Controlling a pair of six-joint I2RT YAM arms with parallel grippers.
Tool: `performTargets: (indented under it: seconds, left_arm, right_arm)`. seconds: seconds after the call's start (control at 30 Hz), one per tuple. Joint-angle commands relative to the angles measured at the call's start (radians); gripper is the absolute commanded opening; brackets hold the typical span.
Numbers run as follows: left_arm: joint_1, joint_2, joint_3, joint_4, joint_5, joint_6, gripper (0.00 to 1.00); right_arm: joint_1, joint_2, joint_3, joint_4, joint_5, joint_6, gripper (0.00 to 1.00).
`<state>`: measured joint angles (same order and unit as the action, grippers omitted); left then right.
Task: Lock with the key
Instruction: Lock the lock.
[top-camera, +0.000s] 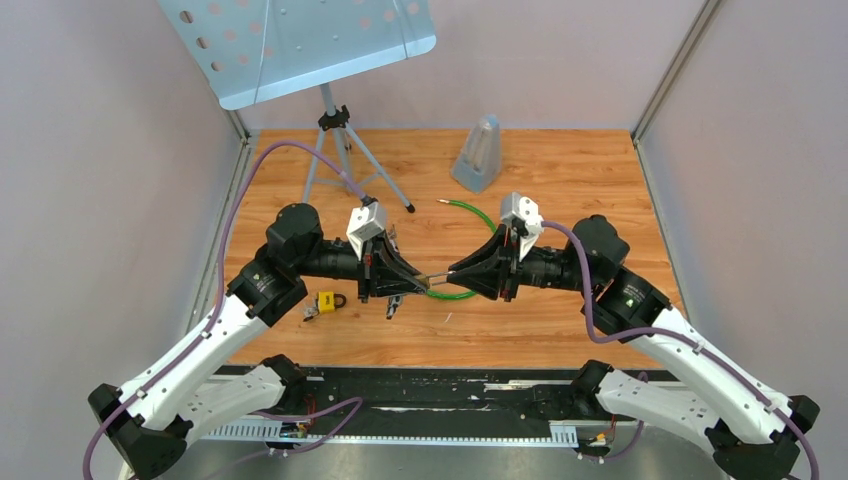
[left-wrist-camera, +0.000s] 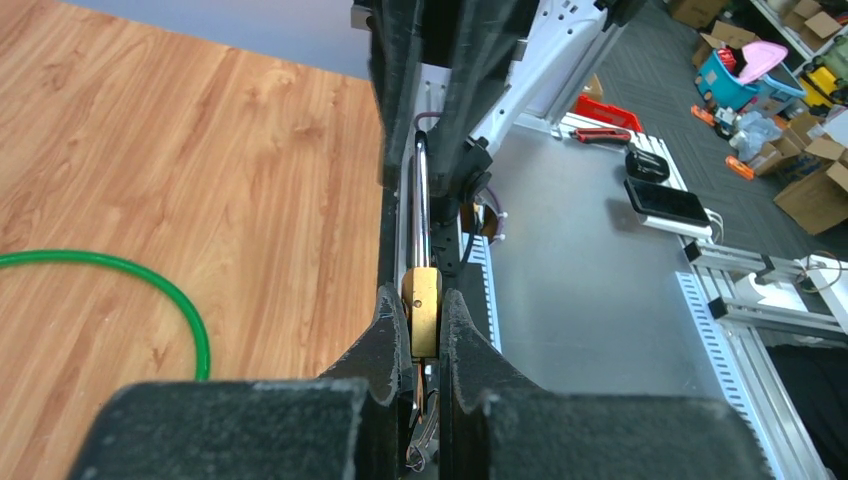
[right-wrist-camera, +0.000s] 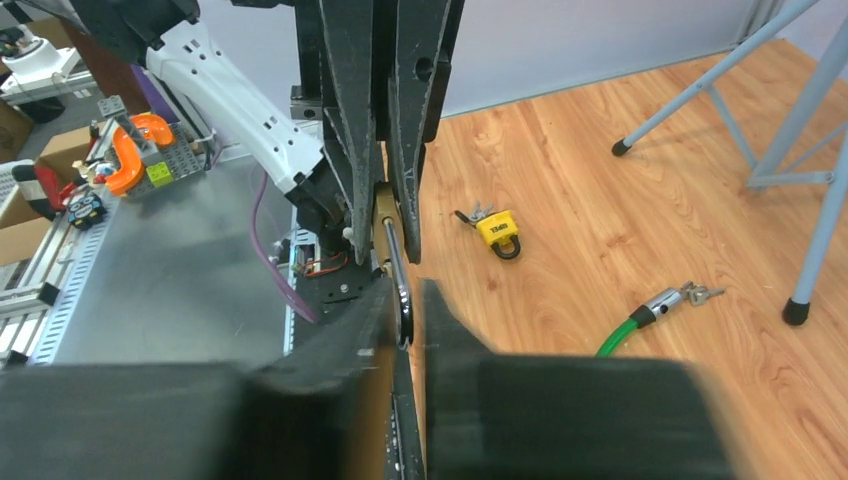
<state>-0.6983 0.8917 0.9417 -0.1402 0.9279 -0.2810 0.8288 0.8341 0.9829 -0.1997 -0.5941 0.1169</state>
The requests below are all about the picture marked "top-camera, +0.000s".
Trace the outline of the small brass padlock with keys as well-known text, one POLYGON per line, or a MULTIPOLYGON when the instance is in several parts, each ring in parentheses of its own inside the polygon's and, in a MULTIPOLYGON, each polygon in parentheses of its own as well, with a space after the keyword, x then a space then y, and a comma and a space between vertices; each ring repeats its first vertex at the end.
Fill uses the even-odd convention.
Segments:
POLYGON ((452 274, 452 271, 438 272, 429 275, 416 275, 413 277, 413 280, 411 282, 407 282, 403 286, 398 287, 396 291, 388 297, 386 319, 393 319, 393 317, 397 314, 400 306, 403 304, 403 301, 406 296, 425 295, 431 288, 433 282, 435 282, 436 284, 440 284, 447 278, 449 274, 452 274))

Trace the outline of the yellow padlock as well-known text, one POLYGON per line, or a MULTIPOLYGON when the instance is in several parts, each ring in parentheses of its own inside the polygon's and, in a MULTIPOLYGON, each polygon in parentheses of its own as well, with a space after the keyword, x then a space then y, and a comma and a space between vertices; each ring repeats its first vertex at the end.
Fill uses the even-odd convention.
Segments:
POLYGON ((335 312, 347 304, 347 297, 332 291, 319 291, 315 306, 319 315, 335 312))

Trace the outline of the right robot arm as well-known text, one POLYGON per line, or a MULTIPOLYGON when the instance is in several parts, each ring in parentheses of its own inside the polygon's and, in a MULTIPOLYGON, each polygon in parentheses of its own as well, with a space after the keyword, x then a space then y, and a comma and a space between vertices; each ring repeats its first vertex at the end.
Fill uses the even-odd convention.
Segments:
POLYGON ((579 220, 566 236, 563 248, 525 248, 530 224, 506 220, 450 267, 447 280, 491 300, 510 301, 522 286, 578 292, 591 341, 626 344, 685 386, 653 387, 590 360, 570 392, 580 415, 604 410, 661 428, 704 450, 734 479, 788 479, 800 456, 811 477, 821 477, 807 437, 820 412, 815 401, 768 387, 700 334, 661 290, 625 266, 629 244, 604 216, 579 220))

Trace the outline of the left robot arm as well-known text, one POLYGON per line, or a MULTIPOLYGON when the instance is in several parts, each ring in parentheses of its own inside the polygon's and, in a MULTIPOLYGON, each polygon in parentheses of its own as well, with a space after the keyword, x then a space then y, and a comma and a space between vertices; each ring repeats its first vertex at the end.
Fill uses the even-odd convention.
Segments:
POLYGON ((353 281, 362 301, 422 295, 429 287, 390 240, 380 204, 354 209, 347 237, 334 240, 325 238, 313 206, 284 207, 200 324, 135 378, 90 393, 91 409, 137 478, 163 475, 194 442, 244 415, 302 408, 305 373, 281 354, 216 387, 206 381, 307 298, 309 277, 353 281))

